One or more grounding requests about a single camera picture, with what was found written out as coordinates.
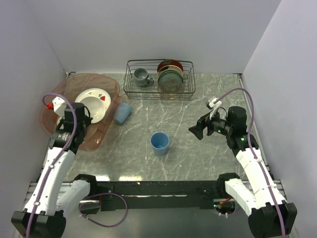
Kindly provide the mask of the blue plastic cup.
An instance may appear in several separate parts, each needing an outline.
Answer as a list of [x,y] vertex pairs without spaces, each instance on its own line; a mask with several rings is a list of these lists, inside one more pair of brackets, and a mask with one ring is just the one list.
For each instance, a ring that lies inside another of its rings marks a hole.
[[169,145],[169,137],[163,132],[156,132],[150,139],[153,152],[156,156],[163,156]]

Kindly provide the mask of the light blue cup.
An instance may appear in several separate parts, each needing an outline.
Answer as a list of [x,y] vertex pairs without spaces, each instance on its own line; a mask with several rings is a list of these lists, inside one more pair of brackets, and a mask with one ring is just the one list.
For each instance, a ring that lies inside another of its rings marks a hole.
[[113,120],[116,124],[123,124],[131,113],[131,106],[125,102],[121,102],[114,114]]

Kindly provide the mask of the plain cream bowl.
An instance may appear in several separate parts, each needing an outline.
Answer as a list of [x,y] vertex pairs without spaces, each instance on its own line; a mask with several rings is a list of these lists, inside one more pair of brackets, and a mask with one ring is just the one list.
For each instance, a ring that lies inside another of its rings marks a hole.
[[85,114],[87,114],[90,118],[92,118],[91,123],[96,124],[100,122],[105,114],[106,108],[104,103],[101,99],[94,97],[94,96],[84,96],[77,97],[75,102],[84,104],[85,107]]

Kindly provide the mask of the blue bottom plate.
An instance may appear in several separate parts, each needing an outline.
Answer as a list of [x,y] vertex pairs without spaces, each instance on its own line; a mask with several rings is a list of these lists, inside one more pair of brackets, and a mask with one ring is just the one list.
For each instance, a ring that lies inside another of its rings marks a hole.
[[94,97],[101,99],[105,105],[106,110],[109,108],[109,106],[111,104],[110,94],[101,88],[90,88],[90,89],[84,90],[77,97],[83,98],[84,96],[94,96]]

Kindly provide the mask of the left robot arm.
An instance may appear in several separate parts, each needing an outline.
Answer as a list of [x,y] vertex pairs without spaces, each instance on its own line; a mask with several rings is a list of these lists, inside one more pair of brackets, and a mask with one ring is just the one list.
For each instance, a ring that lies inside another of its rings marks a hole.
[[95,176],[79,174],[63,195],[63,180],[84,141],[91,118],[82,103],[72,103],[64,110],[55,133],[51,136],[46,163],[32,196],[22,211],[15,211],[11,222],[24,238],[60,238],[66,218],[83,198],[98,194]]

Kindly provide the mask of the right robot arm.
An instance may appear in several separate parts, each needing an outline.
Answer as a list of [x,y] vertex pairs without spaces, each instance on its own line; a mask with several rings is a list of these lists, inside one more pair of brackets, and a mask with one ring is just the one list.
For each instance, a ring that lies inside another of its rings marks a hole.
[[252,235],[256,238],[271,238],[289,235],[297,216],[294,203],[288,203],[272,180],[253,135],[247,134],[246,110],[239,106],[228,109],[225,119],[218,111],[210,112],[189,128],[199,140],[203,130],[207,135],[217,132],[226,137],[228,147],[242,166],[251,188],[247,188],[235,173],[219,175],[217,193],[231,196],[248,216]]

